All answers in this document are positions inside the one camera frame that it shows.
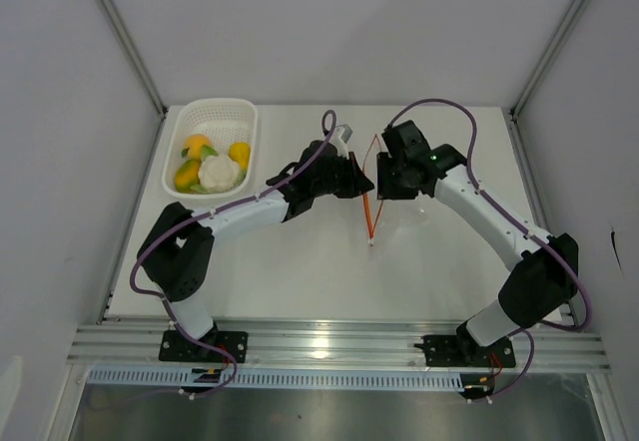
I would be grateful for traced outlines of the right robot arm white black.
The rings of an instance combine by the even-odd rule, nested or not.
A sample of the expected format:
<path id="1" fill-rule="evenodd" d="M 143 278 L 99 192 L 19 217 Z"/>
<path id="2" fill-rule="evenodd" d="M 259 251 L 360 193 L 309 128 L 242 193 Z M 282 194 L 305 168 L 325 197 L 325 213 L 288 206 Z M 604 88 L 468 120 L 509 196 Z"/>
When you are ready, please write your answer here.
<path id="1" fill-rule="evenodd" d="M 488 357 L 492 344 L 541 322 L 577 292 L 578 245 L 501 207 L 469 174 L 455 147 L 432 147 L 412 121 L 383 131 L 376 159 L 377 196 L 413 200 L 429 196 L 458 214 L 497 253 L 509 272 L 497 297 L 456 330 L 455 350 L 467 364 Z"/>

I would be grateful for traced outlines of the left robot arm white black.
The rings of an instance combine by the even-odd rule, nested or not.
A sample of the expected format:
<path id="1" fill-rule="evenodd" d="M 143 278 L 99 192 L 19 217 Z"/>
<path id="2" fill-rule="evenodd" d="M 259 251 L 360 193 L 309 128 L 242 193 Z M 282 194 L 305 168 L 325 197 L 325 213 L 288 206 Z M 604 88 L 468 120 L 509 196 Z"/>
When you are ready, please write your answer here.
<path id="1" fill-rule="evenodd" d="M 290 221 L 310 210 L 317 198 L 356 199 L 373 188 L 354 153 L 344 155 L 331 143 L 314 141 L 253 196 L 200 214 L 180 203 L 166 206 L 138 251 L 130 286 L 159 298 L 183 334 L 182 349 L 194 360 L 207 360 L 216 351 L 217 337 L 202 286 L 215 245 Z"/>

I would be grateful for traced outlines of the white cauliflower with green leaves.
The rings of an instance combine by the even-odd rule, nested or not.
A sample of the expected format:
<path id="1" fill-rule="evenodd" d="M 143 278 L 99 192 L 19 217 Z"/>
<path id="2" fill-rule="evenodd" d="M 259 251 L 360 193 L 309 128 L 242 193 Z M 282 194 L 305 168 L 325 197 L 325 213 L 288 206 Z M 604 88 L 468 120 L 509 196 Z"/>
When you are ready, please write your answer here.
<path id="1" fill-rule="evenodd" d="M 202 146 L 198 181 L 191 190 L 198 194 L 225 193 L 238 186 L 245 178 L 245 171 L 228 155 L 218 154 L 209 146 Z"/>

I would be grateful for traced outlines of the clear zip bag orange zipper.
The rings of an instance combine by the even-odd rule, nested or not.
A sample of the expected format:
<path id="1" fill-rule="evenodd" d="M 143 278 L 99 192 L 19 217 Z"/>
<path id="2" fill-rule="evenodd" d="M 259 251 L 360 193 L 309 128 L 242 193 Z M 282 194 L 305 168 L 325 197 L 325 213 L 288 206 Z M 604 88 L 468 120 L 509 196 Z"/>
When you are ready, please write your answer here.
<path id="1" fill-rule="evenodd" d="M 381 137 L 374 134 L 361 163 L 363 173 L 374 183 L 377 177 L 376 158 L 383 150 Z M 429 222 L 427 210 L 418 200 L 380 200 L 377 189 L 361 198 L 369 248 L 388 244 L 401 231 Z"/>

